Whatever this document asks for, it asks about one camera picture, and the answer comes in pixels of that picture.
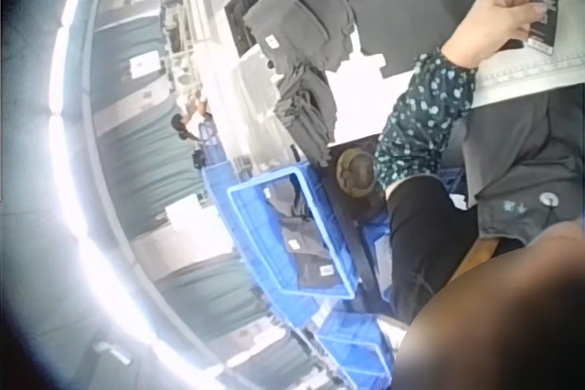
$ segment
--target polka dot shirt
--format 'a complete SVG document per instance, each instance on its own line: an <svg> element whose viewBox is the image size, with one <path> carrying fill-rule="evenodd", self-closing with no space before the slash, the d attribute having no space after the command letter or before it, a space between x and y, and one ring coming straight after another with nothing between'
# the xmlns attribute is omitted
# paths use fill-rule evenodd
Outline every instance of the polka dot shirt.
<svg viewBox="0 0 585 390"><path fill-rule="evenodd" d="M417 59L409 89L378 139L374 172L383 187L437 173L453 123L471 108L475 73L453 65L440 50Z"/></svg>

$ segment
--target hand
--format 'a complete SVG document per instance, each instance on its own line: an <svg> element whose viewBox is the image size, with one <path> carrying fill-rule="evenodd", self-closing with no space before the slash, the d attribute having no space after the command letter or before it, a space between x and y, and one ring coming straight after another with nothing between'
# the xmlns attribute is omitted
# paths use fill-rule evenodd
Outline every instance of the hand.
<svg viewBox="0 0 585 390"><path fill-rule="evenodd" d="M547 12L530 0L476 0L467 17L442 48L452 63L473 69L490 58L508 40L526 41L530 24Z"/></svg>

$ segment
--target wrist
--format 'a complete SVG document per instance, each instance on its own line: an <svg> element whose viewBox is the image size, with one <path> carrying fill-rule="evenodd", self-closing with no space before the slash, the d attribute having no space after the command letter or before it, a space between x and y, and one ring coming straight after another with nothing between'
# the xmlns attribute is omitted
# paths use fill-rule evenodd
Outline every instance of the wrist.
<svg viewBox="0 0 585 390"><path fill-rule="evenodd" d="M481 60L469 50L469 45L462 44L456 38L451 37L441 48L441 53L455 66L464 69L477 69Z"/></svg>

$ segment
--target button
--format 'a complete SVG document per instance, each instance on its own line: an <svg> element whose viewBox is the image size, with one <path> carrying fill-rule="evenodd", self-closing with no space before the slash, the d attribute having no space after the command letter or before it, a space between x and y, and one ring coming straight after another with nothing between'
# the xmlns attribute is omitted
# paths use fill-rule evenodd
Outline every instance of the button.
<svg viewBox="0 0 585 390"><path fill-rule="evenodd" d="M540 194L540 203L548 207L557 207L558 206L558 197L556 194L552 192L543 192Z"/></svg>

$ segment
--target hang tag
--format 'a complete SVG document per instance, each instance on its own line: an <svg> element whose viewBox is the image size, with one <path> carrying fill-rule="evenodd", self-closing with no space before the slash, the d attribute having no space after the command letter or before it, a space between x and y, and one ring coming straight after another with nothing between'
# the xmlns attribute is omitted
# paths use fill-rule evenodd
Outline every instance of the hang tag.
<svg viewBox="0 0 585 390"><path fill-rule="evenodd" d="M291 248L295 251L298 251L301 249L301 246L299 245L299 242L296 239L291 239L289 241L289 246L291 246Z"/></svg>
<svg viewBox="0 0 585 390"><path fill-rule="evenodd" d="M526 45L533 49L552 55L557 36L558 0L530 0L547 6L548 11L542 20L530 26L530 34Z"/></svg>
<svg viewBox="0 0 585 390"><path fill-rule="evenodd" d="M321 277L325 278L327 276L333 276L335 274L335 269L333 265L322 265L319 267L319 272L321 273Z"/></svg>
<svg viewBox="0 0 585 390"><path fill-rule="evenodd" d="M266 44L270 46L271 49L278 49L281 46L275 36L267 36Z"/></svg>

